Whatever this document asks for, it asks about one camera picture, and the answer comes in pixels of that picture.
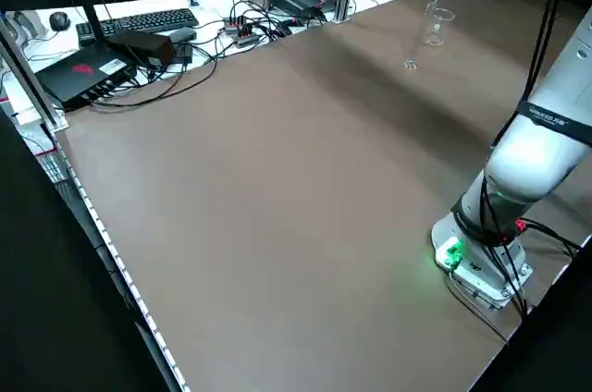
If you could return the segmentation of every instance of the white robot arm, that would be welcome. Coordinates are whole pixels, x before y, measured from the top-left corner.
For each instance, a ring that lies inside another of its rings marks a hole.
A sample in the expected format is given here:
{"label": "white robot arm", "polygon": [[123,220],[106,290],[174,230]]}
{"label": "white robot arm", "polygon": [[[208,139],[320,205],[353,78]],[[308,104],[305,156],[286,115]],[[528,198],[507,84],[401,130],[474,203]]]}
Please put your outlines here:
{"label": "white robot arm", "polygon": [[438,265],[497,308],[533,271],[512,237],[516,220],[569,176],[592,141],[592,8],[518,113],[486,168],[432,229]]}

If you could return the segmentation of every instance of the power adapter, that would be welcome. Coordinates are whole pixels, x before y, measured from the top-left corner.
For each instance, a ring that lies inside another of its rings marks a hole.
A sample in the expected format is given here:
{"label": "power adapter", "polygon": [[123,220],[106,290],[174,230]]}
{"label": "power adapter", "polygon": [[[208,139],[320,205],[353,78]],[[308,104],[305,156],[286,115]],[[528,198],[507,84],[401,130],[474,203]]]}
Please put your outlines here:
{"label": "power adapter", "polygon": [[171,39],[161,34],[124,30],[110,36],[107,41],[114,50],[143,67],[167,67],[176,55]]}

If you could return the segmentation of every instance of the black keyboard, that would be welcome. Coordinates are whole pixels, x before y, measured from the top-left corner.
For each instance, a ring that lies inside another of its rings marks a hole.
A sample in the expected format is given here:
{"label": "black keyboard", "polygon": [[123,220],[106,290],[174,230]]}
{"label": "black keyboard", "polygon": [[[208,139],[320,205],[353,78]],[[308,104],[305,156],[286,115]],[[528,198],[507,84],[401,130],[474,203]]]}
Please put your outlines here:
{"label": "black keyboard", "polygon": [[[197,27],[199,22],[188,8],[179,10],[155,11],[154,13],[144,13],[126,18],[113,20],[102,20],[101,28],[105,36],[113,36],[121,30],[139,30],[156,33],[159,31],[169,31],[181,29],[183,27]],[[87,22],[76,25],[78,41],[80,46],[90,45],[94,42],[94,35],[91,31],[91,25]]]}

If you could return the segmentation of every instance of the red label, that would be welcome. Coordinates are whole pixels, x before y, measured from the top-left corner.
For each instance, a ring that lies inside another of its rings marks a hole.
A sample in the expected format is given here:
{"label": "red label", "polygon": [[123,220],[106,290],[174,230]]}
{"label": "red label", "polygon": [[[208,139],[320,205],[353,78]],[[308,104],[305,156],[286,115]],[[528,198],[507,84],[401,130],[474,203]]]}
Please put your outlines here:
{"label": "red label", "polygon": [[83,75],[92,75],[94,70],[91,66],[87,66],[86,64],[78,64],[72,68],[72,71],[75,73],[81,73]]}

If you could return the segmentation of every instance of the table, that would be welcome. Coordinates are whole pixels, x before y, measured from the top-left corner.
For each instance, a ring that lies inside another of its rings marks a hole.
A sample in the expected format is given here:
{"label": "table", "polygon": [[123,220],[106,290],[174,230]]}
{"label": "table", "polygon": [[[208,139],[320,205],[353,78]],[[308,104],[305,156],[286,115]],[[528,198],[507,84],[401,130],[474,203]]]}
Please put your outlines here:
{"label": "table", "polygon": [[[352,11],[363,11],[367,8],[375,6],[376,4],[383,4],[389,1],[392,0],[353,0],[353,2],[355,2],[355,5],[352,7]],[[228,13],[232,8],[232,5],[232,0],[202,0],[201,6],[193,7],[191,10],[200,21],[200,25],[203,26],[205,24],[221,20],[222,18],[227,18]],[[130,16],[139,13],[148,13],[173,8],[183,8],[187,6],[187,0],[142,0],[135,2],[126,2],[122,4],[108,5],[109,11],[113,18],[122,18],[125,16]],[[237,10],[244,11],[247,8],[248,7],[246,5],[242,5],[238,7]],[[57,60],[66,57],[66,55],[77,51],[79,48],[78,38],[76,36],[74,26],[86,20],[81,7],[54,8],[51,10],[40,11],[40,17],[42,23],[45,26],[49,27],[49,17],[52,13],[56,11],[65,11],[68,14],[70,20],[72,21],[71,28],[68,31],[63,31],[59,33],[50,32],[45,37],[45,40],[40,39],[37,41],[30,42],[30,46],[26,49],[26,52],[27,57],[30,57],[32,59],[32,61],[30,61],[30,66],[33,69],[33,71],[39,71],[45,67],[48,67]],[[109,19],[109,16],[103,6],[95,6],[95,11],[97,12],[97,15],[100,20]],[[332,14],[327,14],[327,18],[331,20]],[[204,41],[214,38],[217,34],[217,31],[221,27],[222,23],[210,24],[204,27],[203,29],[197,30],[198,37],[196,39],[196,42],[202,43]],[[293,31],[300,32],[304,30],[305,28],[295,29]],[[224,46],[228,45],[230,43],[230,38],[223,39],[222,43],[224,44]],[[214,43],[202,44],[202,48],[204,48],[211,55],[215,53]],[[234,53],[238,53],[238,49],[231,48],[230,50],[228,50],[229,55],[232,55]],[[193,63],[190,65],[190,68],[200,66],[204,62],[204,60],[204,57],[195,54],[193,58]],[[170,70],[179,71],[180,66],[172,67]],[[28,124],[30,122],[37,121],[39,119],[39,115],[35,112],[34,108],[32,107],[31,101],[29,101],[28,96],[20,88],[18,82],[14,79],[14,77],[11,74],[5,76],[4,83],[6,85],[6,91],[9,94],[10,101],[13,105],[13,109],[16,113],[19,114],[19,123]]]}
{"label": "table", "polygon": [[[454,25],[410,72],[427,2],[231,57],[140,110],[80,110],[59,133],[193,390],[458,391],[500,349],[447,291],[429,230],[522,92],[543,0],[443,0]],[[561,9],[542,73],[581,16]],[[590,171],[529,214],[581,242]],[[537,303],[567,260],[539,236],[524,247]],[[517,325],[511,308],[490,315]]]}

